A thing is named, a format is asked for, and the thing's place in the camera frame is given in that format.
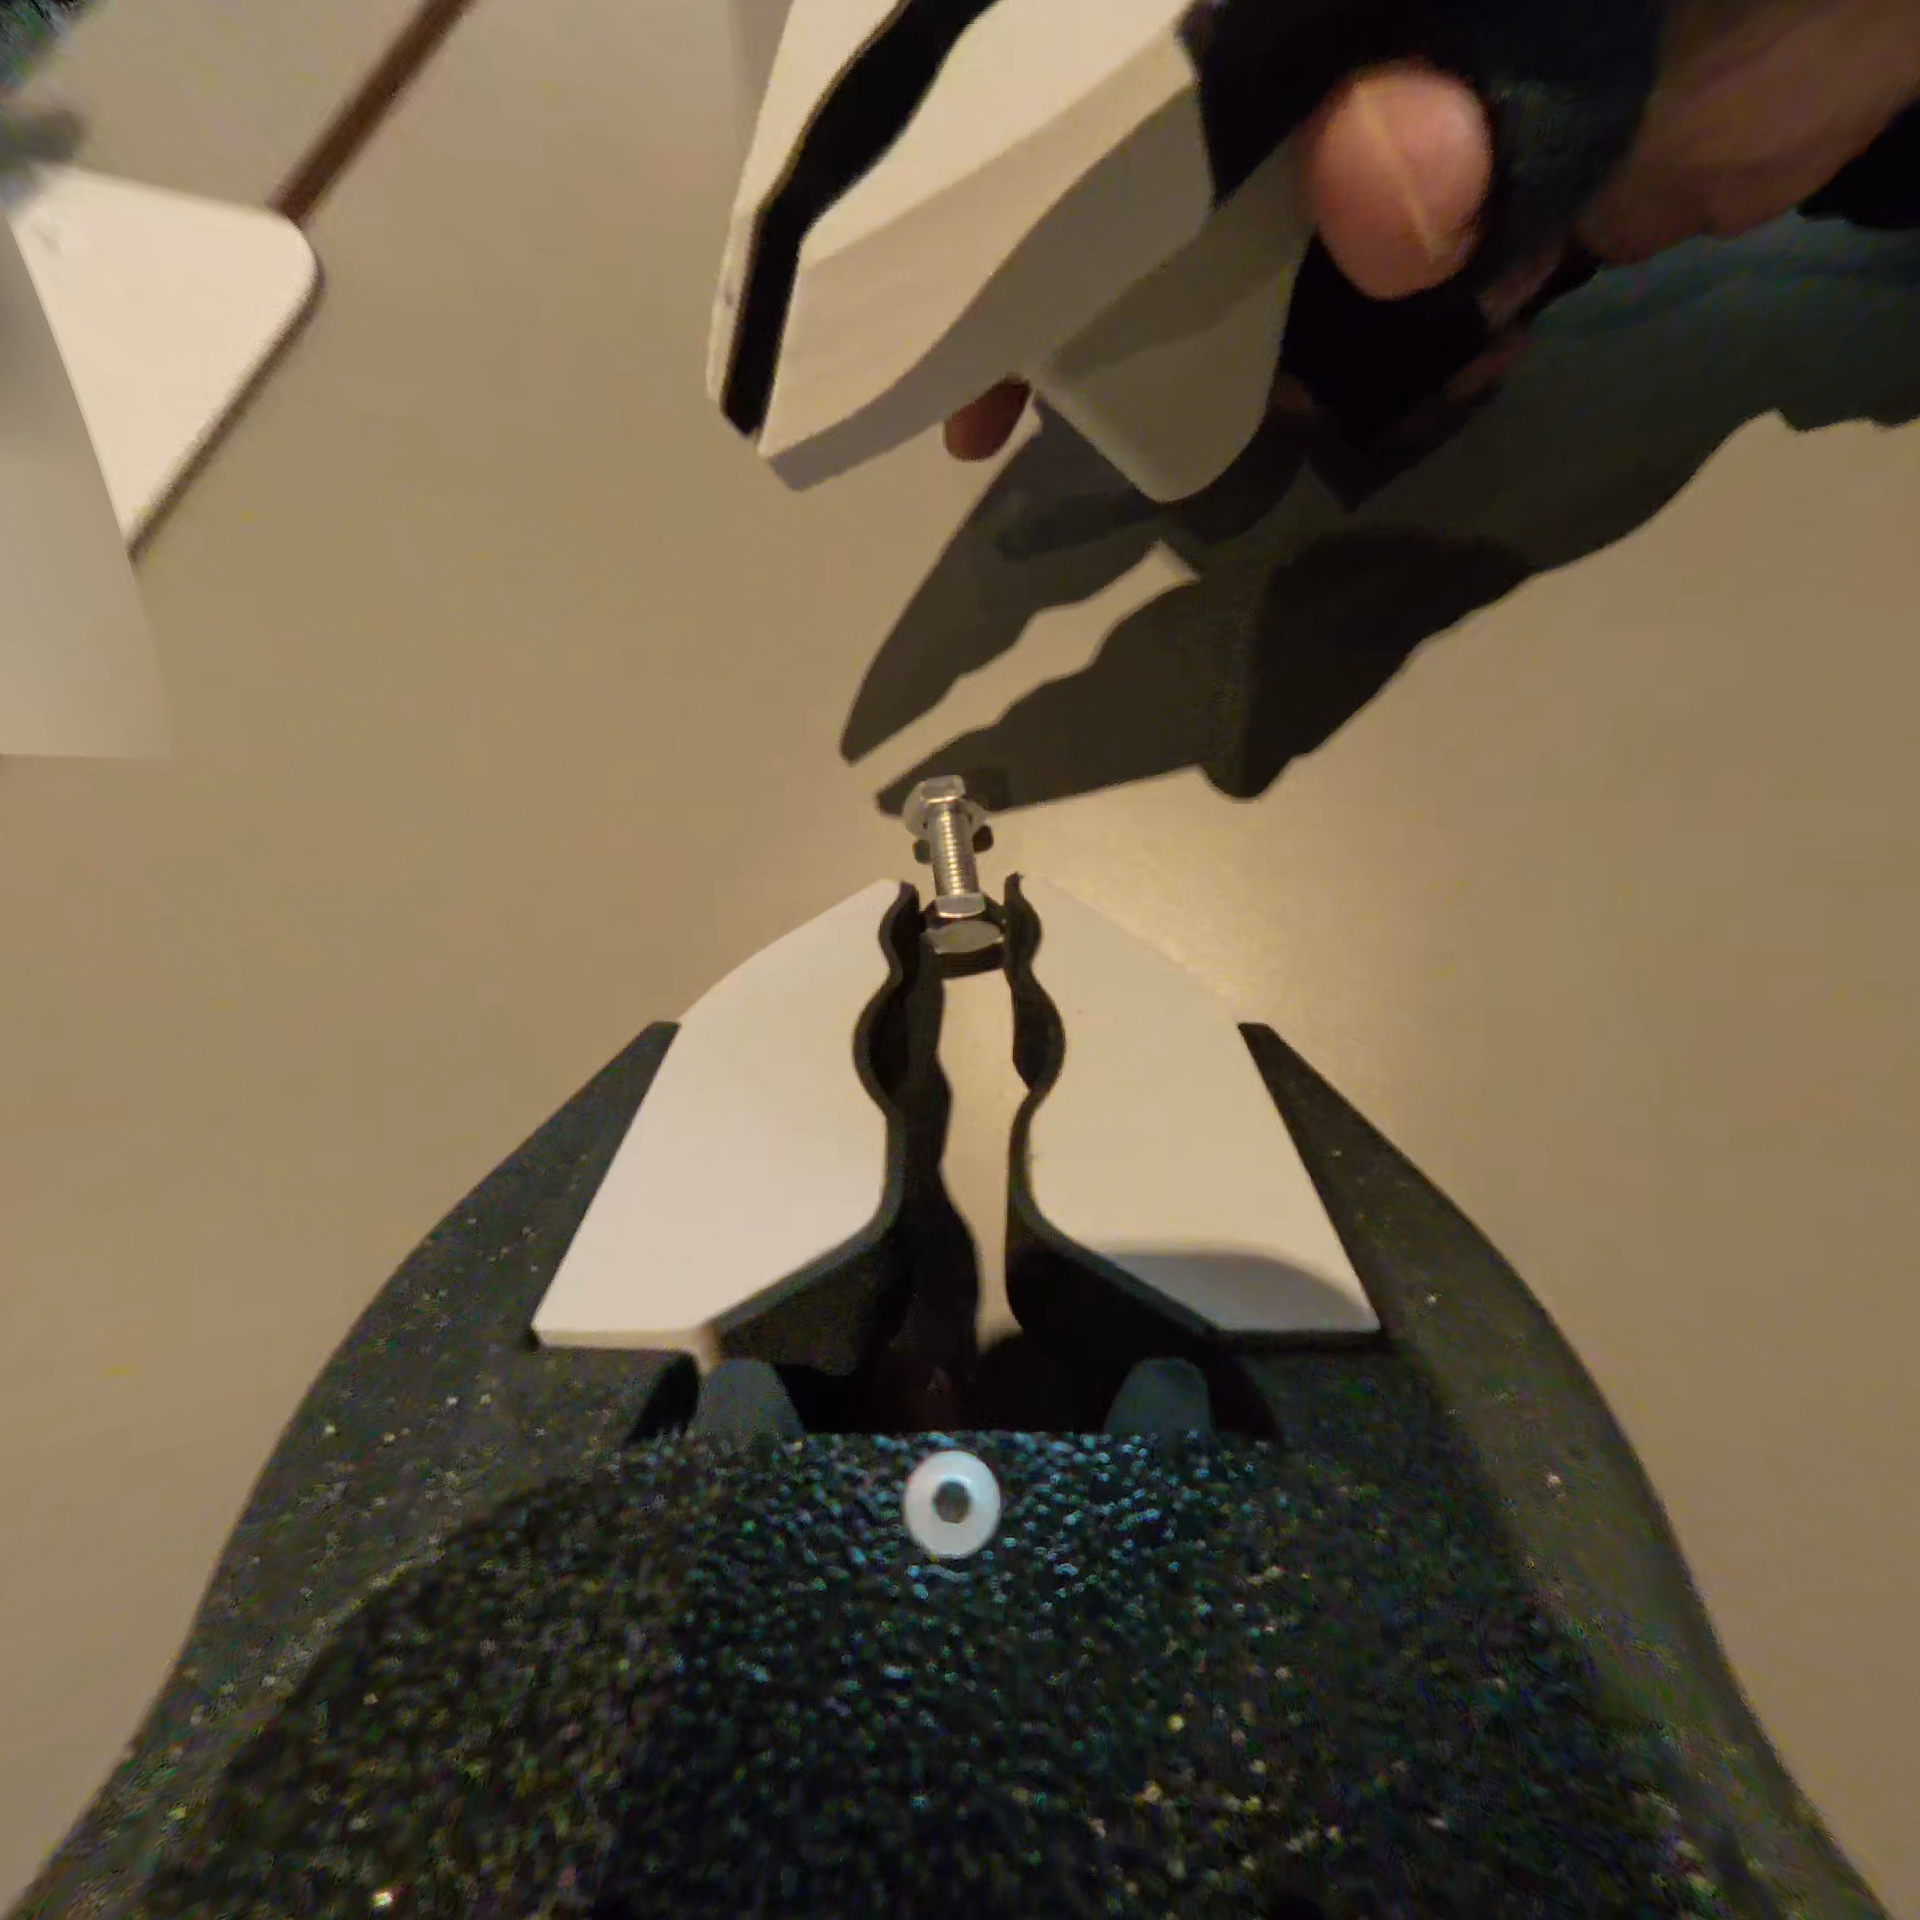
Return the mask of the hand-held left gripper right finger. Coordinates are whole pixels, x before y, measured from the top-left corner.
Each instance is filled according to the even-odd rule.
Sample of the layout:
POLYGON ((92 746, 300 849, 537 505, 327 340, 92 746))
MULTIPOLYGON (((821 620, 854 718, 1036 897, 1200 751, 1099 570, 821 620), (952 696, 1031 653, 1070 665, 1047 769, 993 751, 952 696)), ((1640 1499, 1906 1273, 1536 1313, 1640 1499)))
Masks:
POLYGON ((1231 1007, 1051 880, 1006 914, 1027 1081, 1008 1239, 1222 1345, 1379 1337, 1231 1007))

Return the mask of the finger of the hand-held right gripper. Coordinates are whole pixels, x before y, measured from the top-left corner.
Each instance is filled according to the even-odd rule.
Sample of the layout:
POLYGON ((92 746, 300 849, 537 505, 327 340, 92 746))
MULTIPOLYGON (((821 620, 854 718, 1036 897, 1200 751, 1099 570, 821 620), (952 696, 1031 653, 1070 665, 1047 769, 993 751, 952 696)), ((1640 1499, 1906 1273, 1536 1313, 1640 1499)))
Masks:
POLYGON ((748 440, 811 489, 1031 375, 1212 202, 1191 6, 897 6, 756 228, 748 440))
POLYGON ((830 88, 897 12, 894 2, 729 6, 740 101, 750 112, 745 164, 714 288, 709 397, 745 440, 760 435, 764 399, 729 393, 741 343, 756 228, 799 155, 804 132, 830 88))

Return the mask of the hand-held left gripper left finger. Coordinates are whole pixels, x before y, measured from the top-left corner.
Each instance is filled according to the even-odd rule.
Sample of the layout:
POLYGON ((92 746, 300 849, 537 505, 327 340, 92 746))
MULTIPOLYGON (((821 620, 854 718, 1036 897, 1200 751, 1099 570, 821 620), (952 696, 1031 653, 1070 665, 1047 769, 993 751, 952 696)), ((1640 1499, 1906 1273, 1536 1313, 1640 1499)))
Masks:
POLYGON ((910 888, 878 880, 709 988, 537 1308, 542 1345, 865 1345, 898 1217, 873 1074, 910 888))

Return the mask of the silver metal bolt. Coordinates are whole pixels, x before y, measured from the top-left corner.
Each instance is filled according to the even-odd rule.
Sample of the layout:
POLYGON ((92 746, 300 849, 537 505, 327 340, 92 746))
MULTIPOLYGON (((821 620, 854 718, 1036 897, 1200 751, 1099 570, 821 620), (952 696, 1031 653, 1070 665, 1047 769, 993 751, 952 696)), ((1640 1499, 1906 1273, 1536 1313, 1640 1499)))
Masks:
POLYGON ((929 918, 939 925, 981 924, 989 903, 978 875, 978 830, 985 825, 959 776, 920 780, 901 806, 907 832, 927 852, 929 918))

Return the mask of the person's right hand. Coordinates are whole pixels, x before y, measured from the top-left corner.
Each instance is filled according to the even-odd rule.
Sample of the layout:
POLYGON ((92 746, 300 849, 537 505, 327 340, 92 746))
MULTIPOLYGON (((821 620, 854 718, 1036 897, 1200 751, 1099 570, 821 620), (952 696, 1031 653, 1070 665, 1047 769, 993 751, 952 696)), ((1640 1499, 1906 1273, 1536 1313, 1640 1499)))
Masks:
MULTIPOLYGON (((1659 75, 1638 132, 1572 237, 1479 296, 1492 343, 1452 397, 1492 386, 1524 350, 1521 309, 1572 253, 1632 268, 1739 239, 1814 198, 1918 96, 1914 2, 1663 8, 1659 75)), ((1477 96, 1418 63, 1338 84, 1305 132, 1306 205, 1357 293, 1405 301, 1474 255, 1492 188, 1477 96)))

